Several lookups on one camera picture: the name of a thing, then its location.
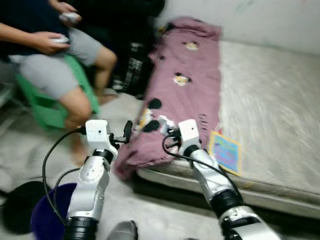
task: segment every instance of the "pink blanket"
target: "pink blanket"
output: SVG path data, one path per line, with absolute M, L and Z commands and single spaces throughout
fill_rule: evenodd
M 202 146 L 219 123 L 221 28 L 190 17 L 171 22 L 150 54 L 155 70 L 130 144 L 123 145 L 115 171 L 127 179 L 138 169 L 173 160 L 162 149 L 162 117 L 175 125 L 195 119 Z

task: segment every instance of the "black bag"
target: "black bag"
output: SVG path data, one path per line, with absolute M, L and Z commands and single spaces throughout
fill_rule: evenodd
M 138 99 L 143 99 L 149 78 L 154 68 L 148 57 L 148 50 L 138 42 L 131 43 L 129 60 L 126 71 L 120 79 L 114 81 L 112 88 L 117 92 L 130 94 Z
M 165 7 L 165 0 L 68 0 L 79 11 L 92 12 L 93 16 L 132 15 L 158 17 Z

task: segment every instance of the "bare foot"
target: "bare foot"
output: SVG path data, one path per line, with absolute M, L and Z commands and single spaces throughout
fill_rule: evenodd
M 72 154 L 73 154 L 73 163 L 77 166 L 77 167 L 81 167 L 86 160 L 87 157 L 87 150 L 85 148 L 85 146 L 83 145 L 83 143 L 81 142 L 81 137 L 75 135 L 72 139 L 72 143 L 71 143 L 71 150 L 72 150 Z
M 108 94 L 108 95 L 98 96 L 97 98 L 98 98 L 100 106 L 102 106 L 108 102 L 111 102 L 112 100 L 116 99 L 117 97 L 118 97 L 117 95 Z

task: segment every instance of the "white mattress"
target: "white mattress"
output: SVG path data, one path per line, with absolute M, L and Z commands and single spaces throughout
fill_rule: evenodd
M 320 58 L 221 42 L 220 69 L 220 126 L 242 145 L 247 202 L 320 218 Z M 178 161 L 138 174 L 200 191 Z

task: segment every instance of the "gray shoe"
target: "gray shoe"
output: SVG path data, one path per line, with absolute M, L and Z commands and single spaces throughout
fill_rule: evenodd
M 138 228 L 134 221 L 123 221 L 114 227 L 107 240 L 138 240 Z

